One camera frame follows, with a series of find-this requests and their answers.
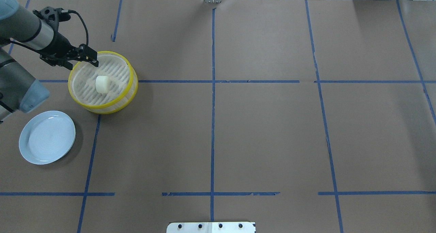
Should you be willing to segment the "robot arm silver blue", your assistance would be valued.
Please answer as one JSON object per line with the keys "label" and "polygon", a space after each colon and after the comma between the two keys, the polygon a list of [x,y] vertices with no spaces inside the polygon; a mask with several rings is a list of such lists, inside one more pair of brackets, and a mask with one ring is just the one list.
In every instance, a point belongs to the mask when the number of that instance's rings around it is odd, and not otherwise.
{"label": "robot arm silver blue", "polygon": [[[85,42],[74,46],[59,31],[61,22],[78,16]],[[1,123],[16,112],[29,113],[48,99],[49,90],[22,64],[24,56],[14,48],[28,50],[49,66],[73,69],[72,62],[98,67],[97,52],[89,46],[89,32],[78,11],[44,7],[30,11],[18,0],[1,0]]]}

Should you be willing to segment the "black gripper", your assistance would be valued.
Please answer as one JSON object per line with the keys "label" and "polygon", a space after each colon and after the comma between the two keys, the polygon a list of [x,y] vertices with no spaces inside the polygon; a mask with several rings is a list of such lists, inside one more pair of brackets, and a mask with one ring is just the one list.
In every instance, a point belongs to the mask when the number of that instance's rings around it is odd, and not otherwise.
{"label": "black gripper", "polygon": [[88,45],[75,48],[67,38],[59,34],[40,35],[40,59],[47,64],[58,64],[68,70],[73,70],[72,60],[87,62],[94,67],[99,67],[98,53]]}

